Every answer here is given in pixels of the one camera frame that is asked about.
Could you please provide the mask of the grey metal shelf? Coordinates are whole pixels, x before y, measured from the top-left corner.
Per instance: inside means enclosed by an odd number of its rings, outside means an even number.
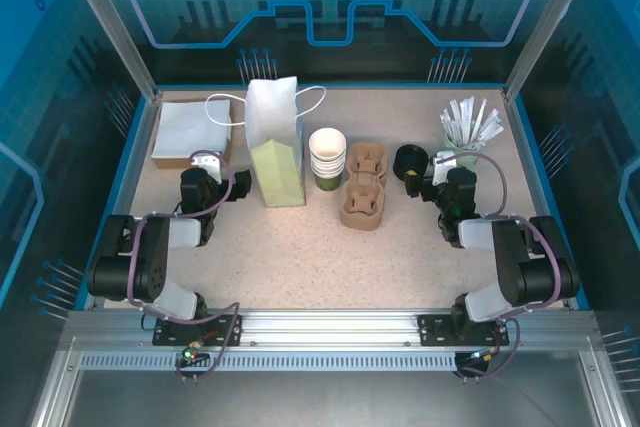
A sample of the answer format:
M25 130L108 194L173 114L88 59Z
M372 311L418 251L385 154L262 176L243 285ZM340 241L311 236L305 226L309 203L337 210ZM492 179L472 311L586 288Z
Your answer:
M497 378L427 372L84 371L45 399L37 427L605 427L572 360L520 361Z

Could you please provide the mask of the printed paper bag with handles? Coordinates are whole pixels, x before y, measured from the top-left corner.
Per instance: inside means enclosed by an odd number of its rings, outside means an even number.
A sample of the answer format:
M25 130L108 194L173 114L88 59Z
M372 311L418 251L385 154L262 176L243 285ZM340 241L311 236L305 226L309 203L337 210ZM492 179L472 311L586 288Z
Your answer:
M246 96L214 93L206 98L205 115L223 127L242 127L253 169L268 208L301 207L306 202L301 118L319 107L327 89L314 85L300 90L295 76L253 79ZM211 116L209 103L231 99L244 104L244 119L221 122Z

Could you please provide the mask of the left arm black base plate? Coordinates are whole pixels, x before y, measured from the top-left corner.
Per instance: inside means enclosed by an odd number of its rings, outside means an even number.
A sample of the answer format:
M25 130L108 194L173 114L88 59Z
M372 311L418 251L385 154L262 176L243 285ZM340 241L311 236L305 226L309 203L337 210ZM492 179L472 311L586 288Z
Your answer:
M232 320L232 315L222 315L207 323L198 325L176 324L157 319L152 344L162 347L187 347L194 341L199 341L206 347L221 347L227 333L231 332L227 345L240 345L243 327L243 316L238 315Z

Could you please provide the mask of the aluminium frame post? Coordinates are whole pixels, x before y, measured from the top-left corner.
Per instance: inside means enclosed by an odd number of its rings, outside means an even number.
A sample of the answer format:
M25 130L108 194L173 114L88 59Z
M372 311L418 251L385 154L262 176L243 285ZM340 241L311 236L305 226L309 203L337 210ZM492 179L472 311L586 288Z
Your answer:
M151 101L157 87L112 0L86 0L141 94Z
M515 100L573 0L549 0L507 79L507 102Z

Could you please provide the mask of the white wrapped straw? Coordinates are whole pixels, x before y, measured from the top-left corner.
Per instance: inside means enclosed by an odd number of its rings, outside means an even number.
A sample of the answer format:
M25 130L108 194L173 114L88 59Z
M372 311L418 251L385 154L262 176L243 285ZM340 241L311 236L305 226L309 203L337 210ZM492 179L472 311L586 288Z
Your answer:
M486 108L486 104L487 104L487 99L484 98L482 100L479 112L478 112L478 114L477 114L477 116L475 118L473 129L471 130L471 135L470 135L470 138L469 138L469 144L472 144L472 143L476 142L476 138L479 135L479 130L480 130L480 127L482 125L482 120L483 120L483 115L484 115L484 110Z
M485 121L481 124L478 133L474 137L476 143L486 143L501 127L500 112L493 109Z
M486 145L492 138L499 135L503 130L504 128L501 124L501 120L493 119L481 128L481 131L477 136L477 141L482 145Z
M449 102L449 105L451 107L451 111L453 115L452 123L453 123L453 131L455 132L456 142L459 146L461 146L464 141L464 123L463 123L463 117L461 114L461 109L458 102L455 99L451 100Z
M449 117L447 113L442 114L440 116L440 119L444 128L445 135L448 138L448 141L451 142L453 145L458 146L459 145L458 136L457 136L457 134L459 133L458 125Z
M474 107L473 97L464 99L460 103L460 130L461 130L461 142L463 146L468 145L470 142L473 107Z
M443 124L446 125L449 138L455 145L460 145L460 126L459 123L451 116L448 109L443 111Z

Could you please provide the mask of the aluminium mounting rail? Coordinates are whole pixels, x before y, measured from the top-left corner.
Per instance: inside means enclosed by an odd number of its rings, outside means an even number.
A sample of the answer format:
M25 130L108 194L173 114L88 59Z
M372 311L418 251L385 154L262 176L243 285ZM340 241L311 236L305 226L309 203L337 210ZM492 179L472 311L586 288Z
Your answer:
M248 310L240 312L239 352L401 352L419 351L431 331L418 325L423 314L445 317L443 309L423 310ZM516 318L520 348L529 352L602 351L595 315L589 311L542 309ZM134 351L154 348L131 309L77 311L69 315L60 350Z

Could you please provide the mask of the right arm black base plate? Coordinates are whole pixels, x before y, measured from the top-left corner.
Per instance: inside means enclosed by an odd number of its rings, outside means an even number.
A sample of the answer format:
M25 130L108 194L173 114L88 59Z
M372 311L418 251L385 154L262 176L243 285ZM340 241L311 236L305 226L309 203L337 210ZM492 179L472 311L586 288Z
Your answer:
M422 347L504 347L510 342L507 329L495 321L474 323L452 313L420 315L417 325Z

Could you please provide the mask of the pale green holder cup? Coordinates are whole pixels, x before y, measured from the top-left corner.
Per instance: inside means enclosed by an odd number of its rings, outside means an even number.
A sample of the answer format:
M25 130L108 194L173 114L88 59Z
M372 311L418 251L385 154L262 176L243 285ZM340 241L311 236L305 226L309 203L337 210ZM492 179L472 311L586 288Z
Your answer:
M461 153L481 152L485 147L485 144L482 142L480 143L473 142L471 144L458 147L454 142L450 140L447 133L443 134L442 145L443 145L442 147L443 151L450 151L455 155L461 154ZM466 167L469 169L472 169L477 161L478 161L477 156L463 156L456 159L456 163L458 166Z

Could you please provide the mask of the stack of paper cups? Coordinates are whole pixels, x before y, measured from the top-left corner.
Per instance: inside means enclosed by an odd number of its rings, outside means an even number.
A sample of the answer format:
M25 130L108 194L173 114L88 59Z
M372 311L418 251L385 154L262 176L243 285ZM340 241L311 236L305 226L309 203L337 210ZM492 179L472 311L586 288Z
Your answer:
M341 182L346 163L346 151L334 160L320 160L309 150L311 169L316 185L323 191L336 190Z

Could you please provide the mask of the green paper cup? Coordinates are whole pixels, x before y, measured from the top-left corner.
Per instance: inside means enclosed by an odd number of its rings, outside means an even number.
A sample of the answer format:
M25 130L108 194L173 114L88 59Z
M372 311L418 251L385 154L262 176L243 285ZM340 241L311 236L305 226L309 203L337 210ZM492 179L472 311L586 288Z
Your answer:
M344 134L335 128L321 128L309 137L309 150L320 160L334 160L347 148Z

